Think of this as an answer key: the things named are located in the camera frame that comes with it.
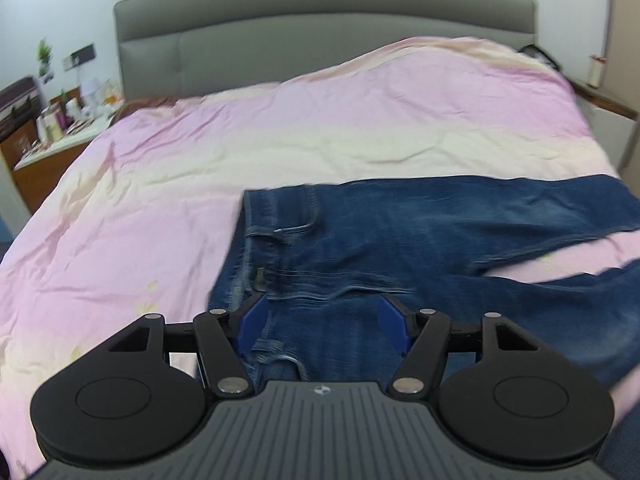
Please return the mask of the blue denim jeans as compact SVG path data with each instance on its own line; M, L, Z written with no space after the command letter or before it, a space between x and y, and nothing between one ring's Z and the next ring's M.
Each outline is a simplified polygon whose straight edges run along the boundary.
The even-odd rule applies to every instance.
M246 359L255 382L389 382L399 356L376 307L390 294L458 322L500 312L614 385L639 362L637 263L534 284L494 270L638 226L638 200L608 176L249 190L209 303L233 311L267 296Z

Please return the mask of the pink cream duvet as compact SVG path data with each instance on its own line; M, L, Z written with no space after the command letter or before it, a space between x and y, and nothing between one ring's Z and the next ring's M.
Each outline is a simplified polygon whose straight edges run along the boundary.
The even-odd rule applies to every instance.
M204 309L249 188L614 176L567 81L476 38L416 37L276 84L150 108L100 133L1 263L1 449L43 462L36 389L141 315Z

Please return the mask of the wooden left nightstand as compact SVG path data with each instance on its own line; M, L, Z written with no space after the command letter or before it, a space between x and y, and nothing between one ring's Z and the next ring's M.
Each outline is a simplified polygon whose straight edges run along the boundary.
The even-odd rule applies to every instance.
M123 100L100 107L100 116L70 136L24 156L12 170L12 178L27 210L34 214L60 182L68 167L86 147L108 128Z

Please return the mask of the wooden nightstand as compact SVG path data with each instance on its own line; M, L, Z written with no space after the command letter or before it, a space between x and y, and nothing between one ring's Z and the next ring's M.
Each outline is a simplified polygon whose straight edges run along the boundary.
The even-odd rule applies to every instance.
M100 116L70 136L24 156L12 170L12 178L27 210L34 214L60 182L68 167L86 147L108 128L123 100L100 107Z
M622 98L570 79L576 104L611 164L622 171L637 141L639 113Z

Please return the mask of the brown pillow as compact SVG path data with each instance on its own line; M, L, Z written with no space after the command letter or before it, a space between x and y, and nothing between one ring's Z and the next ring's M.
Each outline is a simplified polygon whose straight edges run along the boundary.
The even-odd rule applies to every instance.
M111 125L134 114L138 110L146 110L147 108L157 108L164 106L174 106L178 102L175 96L163 96L162 98L143 98L132 101L126 101L125 104L113 115Z

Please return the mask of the wooden right nightstand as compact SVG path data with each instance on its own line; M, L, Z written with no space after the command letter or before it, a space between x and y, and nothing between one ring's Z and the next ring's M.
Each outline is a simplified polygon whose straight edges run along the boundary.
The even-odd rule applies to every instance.
M622 98L570 79L576 104L611 164L622 171L637 141L639 113Z

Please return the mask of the dark brown suitcase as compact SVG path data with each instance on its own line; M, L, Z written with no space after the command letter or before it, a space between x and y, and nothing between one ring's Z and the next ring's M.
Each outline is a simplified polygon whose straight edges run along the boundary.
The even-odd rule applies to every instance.
M24 77L0 91L0 141L42 111L40 91L32 76Z

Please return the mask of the white red bottle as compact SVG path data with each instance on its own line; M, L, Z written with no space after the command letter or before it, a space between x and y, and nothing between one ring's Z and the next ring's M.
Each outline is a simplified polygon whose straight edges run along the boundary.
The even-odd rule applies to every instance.
M589 74L587 78L587 84L591 88L599 88L604 70L606 66L606 58L602 58L599 55L591 55L590 56L590 67Z

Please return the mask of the small green potted plant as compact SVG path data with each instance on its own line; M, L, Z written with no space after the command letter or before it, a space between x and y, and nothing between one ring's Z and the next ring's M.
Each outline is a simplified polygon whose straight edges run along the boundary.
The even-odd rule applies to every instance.
M37 46L37 61L39 63L38 75L43 84L47 84L54 77L51 58L52 48L48 45L47 40L42 38Z

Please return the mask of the grey upholstered headboard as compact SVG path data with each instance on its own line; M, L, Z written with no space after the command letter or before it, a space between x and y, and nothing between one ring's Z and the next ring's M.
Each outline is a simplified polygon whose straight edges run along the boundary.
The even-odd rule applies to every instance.
M411 37L519 49L538 32L535 0L122 0L114 22L130 100L285 81Z

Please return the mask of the black wall socket panel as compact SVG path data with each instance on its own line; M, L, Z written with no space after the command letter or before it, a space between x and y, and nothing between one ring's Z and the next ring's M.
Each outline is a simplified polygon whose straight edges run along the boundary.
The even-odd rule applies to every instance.
M96 58L94 44L88 44L70 55L70 62L74 67L93 61Z

